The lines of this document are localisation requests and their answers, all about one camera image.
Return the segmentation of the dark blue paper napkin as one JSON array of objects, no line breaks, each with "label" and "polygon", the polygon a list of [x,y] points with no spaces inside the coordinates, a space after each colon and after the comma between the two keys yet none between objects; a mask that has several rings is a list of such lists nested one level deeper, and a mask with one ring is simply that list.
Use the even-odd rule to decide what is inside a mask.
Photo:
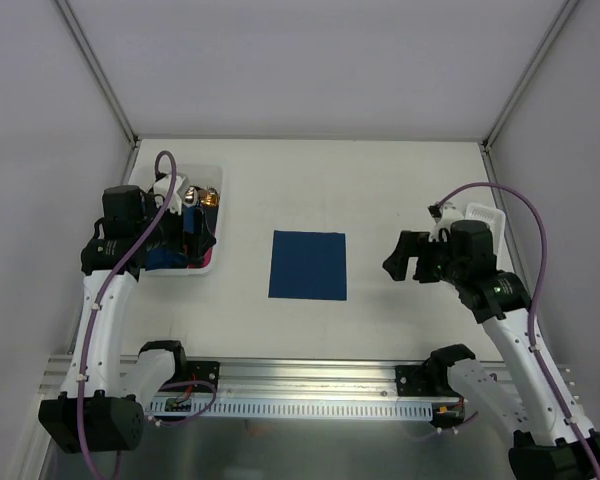
[{"label": "dark blue paper napkin", "polygon": [[346,301],[345,234],[275,230],[268,297]]}]

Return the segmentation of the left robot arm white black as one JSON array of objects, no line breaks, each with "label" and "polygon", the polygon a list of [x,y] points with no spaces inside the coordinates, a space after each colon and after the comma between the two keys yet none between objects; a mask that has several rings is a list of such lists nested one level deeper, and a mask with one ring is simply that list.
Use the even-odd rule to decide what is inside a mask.
[{"label": "left robot arm white black", "polygon": [[178,340],[146,342],[131,370],[120,372],[126,311],[141,273],[203,266],[216,244],[218,208],[204,203],[208,193],[186,179],[175,188],[161,179],[147,191],[104,191],[103,214],[81,252],[83,307],[71,365],[58,396],[38,412],[61,451],[131,451],[161,390],[178,392],[170,404],[185,412],[194,393],[216,389],[217,365],[193,365]]}]

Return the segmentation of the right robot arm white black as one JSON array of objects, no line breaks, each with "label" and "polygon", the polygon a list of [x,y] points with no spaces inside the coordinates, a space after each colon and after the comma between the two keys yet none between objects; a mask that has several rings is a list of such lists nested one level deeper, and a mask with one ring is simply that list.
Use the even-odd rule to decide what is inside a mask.
[{"label": "right robot arm white black", "polygon": [[403,281],[411,260],[415,281],[456,289],[498,350],[517,393],[508,394],[463,344],[432,351],[409,385],[472,404],[507,444],[518,479],[600,479],[600,431],[544,355],[531,297],[517,275],[498,269],[489,227],[459,220],[436,237],[403,231],[383,268]]}]

